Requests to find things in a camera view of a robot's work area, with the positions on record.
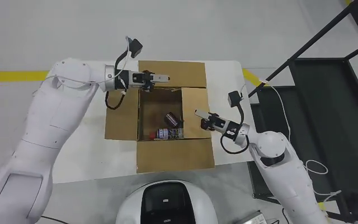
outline floor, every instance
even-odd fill
[[[344,0],[107,0],[2,1],[0,71],[48,70],[66,57],[113,60],[125,35],[144,45],[138,59],[237,60],[267,77],[343,8]],[[358,48],[358,26],[344,19],[304,57],[341,57]],[[352,60],[358,71],[358,57]],[[272,80],[292,85],[288,69]],[[38,82],[0,83],[1,162],[21,136],[21,124]],[[248,91],[254,86],[247,82]],[[214,170],[147,174],[54,186],[44,215],[71,224],[115,222],[119,205],[150,181],[183,179],[212,198],[219,223],[232,223],[260,209],[268,223],[285,223],[281,207],[252,198],[245,163]],[[55,223],[41,219],[40,224]]]

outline white robot body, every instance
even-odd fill
[[[194,184],[182,180],[158,181],[139,188],[119,208],[116,224],[146,224],[154,220],[169,224],[178,221],[218,224],[209,196]]]

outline black shelf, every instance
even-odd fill
[[[301,160],[316,160],[328,167],[327,175],[310,173],[313,186],[319,193],[342,190],[335,197],[340,214],[327,213],[331,218],[351,223],[358,220],[358,80],[349,60],[358,55],[358,49],[344,58],[298,57],[347,15],[354,16],[356,12],[358,1],[353,1],[266,78],[270,81],[287,66],[290,68],[295,86],[276,89],[291,126],[291,144]],[[273,130],[288,136],[279,98],[264,85],[261,83],[248,95],[257,94],[260,101],[259,105],[252,105],[257,131]],[[278,203],[268,198],[272,194],[264,187],[255,186],[262,182],[254,177],[260,174],[255,166],[249,163],[254,197]],[[309,166],[321,169],[317,164]]]
[[[299,96],[294,86],[275,87],[279,92],[284,103],[286,116],[291,127],[291,144],[296,150],[298,157],[306,162],[307,160],[316,160],[326,164],[317,150],[317,140],[314,138],[314,130],[311,130],[309,120],[306,118],[301,106]],[[260,101],[260,108],[263,114],[266,130],[281,132],[288,138],[288,128],[282,105],[277,93],[270,87],[264,87],[257,93]],[[309,163],[312,170],[324,172],[324,168],[319,164]],[[313,186],[316,192],[330,193],[336,191],[332,188],[327,175],[318,175],[309,173],[313,180]],[[322,202],[327,196],[316,195],[316,199]]]
[[[358,80],[344,58],[299,58],[289,65],[305,115],[345,197],[358,193]]]

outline black panel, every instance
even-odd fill
[[[358,193],[358,81],[349,61],[297,59],[290,70],[337,188]]]
[[[143,193],[140,223],[195,224],[185,185],[169,182],[147,187]]]
[[[265,132],[265,123],[263,121],[262,111],[259,104],[251,104],[253,120],[255,122],[256,131],[261,133]],[[266,185],[260,171],[258,170],[254,161],[247,162],[248,170],[251,178],[252,189],[255,197],[272,196],[269,188]]]
[[[317,143],[314,133],[309,126],[298,95],[294,86],[275,87],[279,92],[285,106],[286,116],[291,127],[291,144],[296,150],[300,160],[316,160],[326,164],[323,155],[317,150]],[[258,98],[261,105],[262,114],[268,130],[284,133],[288,136],[288,128],[285,121],[282,105],[277,93],[270,87],[264,87],[259,93]],[[309,163],[312,170],[324,172],[324,168],[315,163]],[[316,192],[330,193],[333,191],[327,175],[309,173],[313,180]],[[318,201],[323,201],[327,196],[316,195]]]

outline open cardboard box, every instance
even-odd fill
[[[200,128],[199,108],[209,111],[204,63],[139,61],[139,70],[170,76],[153,92],[129,89],[120,108],[107,109],[106,139],[137,141],[137,173],[213,168],[211,134]],[[110,93],[115,105],[120,91]],[[184,139],[150,140],[151,132],[170,128],[164,122],[172,112],[183,121]]]

